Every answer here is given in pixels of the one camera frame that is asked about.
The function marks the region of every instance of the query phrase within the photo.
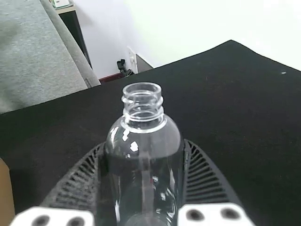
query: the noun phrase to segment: power outlet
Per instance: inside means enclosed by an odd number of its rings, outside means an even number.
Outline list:
[[[127,47],[128,58],[130,60],[130,65],[128,69],[132,69],[132,71],[137,74],[138,73],[138,64],[137,64],[137,56],[136,53],[130,48]]]

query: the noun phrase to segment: black table cover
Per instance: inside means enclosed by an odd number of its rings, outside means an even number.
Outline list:
[[[301,72],[228,41],[207,52],[0,116],[16,212],[39,205],[151,81],[183,137],[220,168],[258,226],[301,225]]]

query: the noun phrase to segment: clear plastic bottle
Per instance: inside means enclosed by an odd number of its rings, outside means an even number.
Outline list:
[[[106,155],[118,226],[175,226],[182,204],[183,142],[164,114],[161,87],[123,89],[123,116],[112,126]]]

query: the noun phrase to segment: gray fabric chair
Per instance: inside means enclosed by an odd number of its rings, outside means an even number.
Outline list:
[[[0,113],[99,84],[48,0],[0,1]]]

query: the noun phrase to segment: bottle neck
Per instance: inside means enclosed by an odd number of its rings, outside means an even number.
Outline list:
[[[147,133],[162,128],[164,122],[161,87],[140,82],[123,89],[123,123],[136,132]]]

